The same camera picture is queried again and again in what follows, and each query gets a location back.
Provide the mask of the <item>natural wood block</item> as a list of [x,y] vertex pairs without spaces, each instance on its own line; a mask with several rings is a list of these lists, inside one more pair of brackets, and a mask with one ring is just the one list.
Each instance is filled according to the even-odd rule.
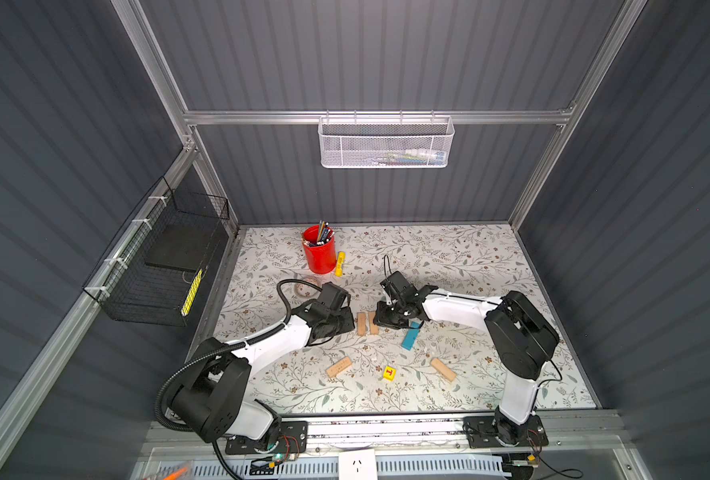
[[335,378],[353,365],[350,357],[346,356],[338,362],[328,367],[325,372],[329,378]]
[[375,323],[376,312],[370,311],[367,313],[367,327],[370,335],[378,335],[379,327]]
[[448,382],[453,382],[457,378],[456,372],[439,358],[433,358],[430,365]]
[[357,335],[366,336],[368,332],[368,316],[366,312],[359,312],[357,314]]

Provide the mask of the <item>teal rectangular block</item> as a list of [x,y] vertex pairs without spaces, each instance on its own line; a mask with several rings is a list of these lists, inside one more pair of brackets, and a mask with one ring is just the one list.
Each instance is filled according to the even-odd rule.
[[404,350],[410,351],[413,348],[413,346],[416,342],[416,339],[418,337],[418,334],[421,330],[421,327],[422,327],[422,324],[419,322],[412,322],[409,325],[409,328],[406,330],[405,337],[401,343],[401,347]]

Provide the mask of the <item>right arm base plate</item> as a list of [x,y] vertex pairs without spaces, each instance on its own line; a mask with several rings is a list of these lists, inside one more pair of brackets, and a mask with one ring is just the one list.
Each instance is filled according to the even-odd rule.
[[549,439],[538,415],[530,415],[524,424],[516,424],[505,416],[467,416],[462,431],[471,448],[545,447]]

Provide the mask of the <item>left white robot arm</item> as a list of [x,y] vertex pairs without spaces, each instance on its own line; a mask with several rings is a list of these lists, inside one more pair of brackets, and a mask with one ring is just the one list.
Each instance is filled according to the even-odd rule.
[[193,432],[206,443],[241,437],[271,450],[281,436],[281,416],[247,400],[251,377],[287,354],[322,346],[355,328],[347,290],[331,282],[285,279],[276,285],[285,307],[272,326],[233,342],[204,340],[192,359],[169,377],[154,401],[157,422]]

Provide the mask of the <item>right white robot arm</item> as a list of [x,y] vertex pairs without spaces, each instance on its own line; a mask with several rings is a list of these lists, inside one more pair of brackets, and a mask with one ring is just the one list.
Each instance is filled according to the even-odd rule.
[[377,303],[374,321],[379,326],[409,329],[414,321],[451,322],[487,333],[507,372],[496,415],[507,426],[527,423],[542,367],[552,360],[559,335],[523,293],[473,297],[434,285],[417,288],[399,271],[380,286],[388,299]]

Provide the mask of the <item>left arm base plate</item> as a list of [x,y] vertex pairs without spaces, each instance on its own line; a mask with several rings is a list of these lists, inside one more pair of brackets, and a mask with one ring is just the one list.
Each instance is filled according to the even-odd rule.
[[274,423],[259,440],[245,436],[227,438],[224,453],[227,455],[298,454],[307,448],[309,423],[282,420]]

